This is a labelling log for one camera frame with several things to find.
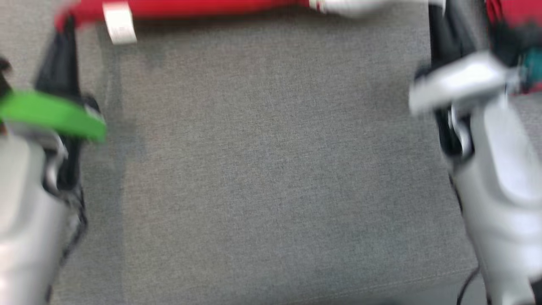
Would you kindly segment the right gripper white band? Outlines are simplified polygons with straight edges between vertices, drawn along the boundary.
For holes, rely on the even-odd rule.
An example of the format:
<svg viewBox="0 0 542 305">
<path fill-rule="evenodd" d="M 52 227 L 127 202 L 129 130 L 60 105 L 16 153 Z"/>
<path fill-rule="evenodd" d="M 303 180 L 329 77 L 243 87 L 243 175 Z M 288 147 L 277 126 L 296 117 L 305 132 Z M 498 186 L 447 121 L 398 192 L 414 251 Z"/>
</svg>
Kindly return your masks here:
<svg viewBox="0 0 542 305">
<path fill-rule="evenodd" d="M 491 52 L 477 52 L 457 2 L 448 3 L 448 20 L 445 8 L 436 4 L 428 5 L 428 13 L 431 62 L 429 74 L 410 86 L 408 105 L 412 115 L 446 108 L 520 83 L 519 68 L 507 67 Z"/>
</svg>

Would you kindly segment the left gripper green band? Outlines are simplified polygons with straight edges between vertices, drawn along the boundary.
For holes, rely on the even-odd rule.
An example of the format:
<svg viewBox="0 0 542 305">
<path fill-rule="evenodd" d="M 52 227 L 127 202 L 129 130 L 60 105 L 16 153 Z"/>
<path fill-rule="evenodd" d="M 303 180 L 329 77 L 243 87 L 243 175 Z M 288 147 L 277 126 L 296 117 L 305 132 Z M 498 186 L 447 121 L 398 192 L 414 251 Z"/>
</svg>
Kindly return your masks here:
<svg viewBox="0 0 542 305">
<path fill-rule="evenodd" d="M 53 130 L 63 136 L 96 142 L 105 141 L 107 127 L 101 114 L 89 106 L 81 106 L 68 99 L 50 95 L 56 93 L 58 51 L 60 90 L 66 95 L 81 97 L 75 19 L 66 19 L 61 33 L 53 31 L 36 73 L 33 88 L 39 92 L 6 93 L 1 98 L 1 120 L 26 123 L 33 127 Z"/>
</svg>

